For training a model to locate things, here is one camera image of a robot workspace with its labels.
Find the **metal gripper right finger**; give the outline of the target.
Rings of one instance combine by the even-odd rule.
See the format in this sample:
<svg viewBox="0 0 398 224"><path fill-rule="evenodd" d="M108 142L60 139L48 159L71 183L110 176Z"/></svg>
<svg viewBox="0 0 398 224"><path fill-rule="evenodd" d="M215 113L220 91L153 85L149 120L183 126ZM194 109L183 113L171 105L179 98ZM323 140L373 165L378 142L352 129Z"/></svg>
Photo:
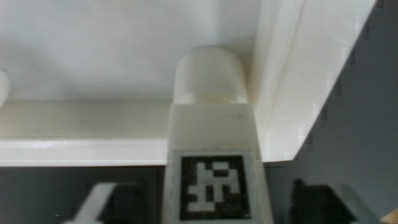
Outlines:
<svg viewBox="0 0 398 224"><path fill-rule="evenodd" d="M329 185L293 181L290 224L382 224L373 215L355 210Z"/></svg>

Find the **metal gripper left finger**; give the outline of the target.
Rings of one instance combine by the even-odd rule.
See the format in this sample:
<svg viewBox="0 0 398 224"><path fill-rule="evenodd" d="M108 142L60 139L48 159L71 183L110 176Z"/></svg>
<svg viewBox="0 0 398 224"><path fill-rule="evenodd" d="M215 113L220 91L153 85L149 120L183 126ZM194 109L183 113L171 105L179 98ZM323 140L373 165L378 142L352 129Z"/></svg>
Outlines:
<svg viewBox="0 0 398 224"><path fill-rule="evenodd" d="M62 224L155 224L148 183L96 183L73 218Z"/></svg>

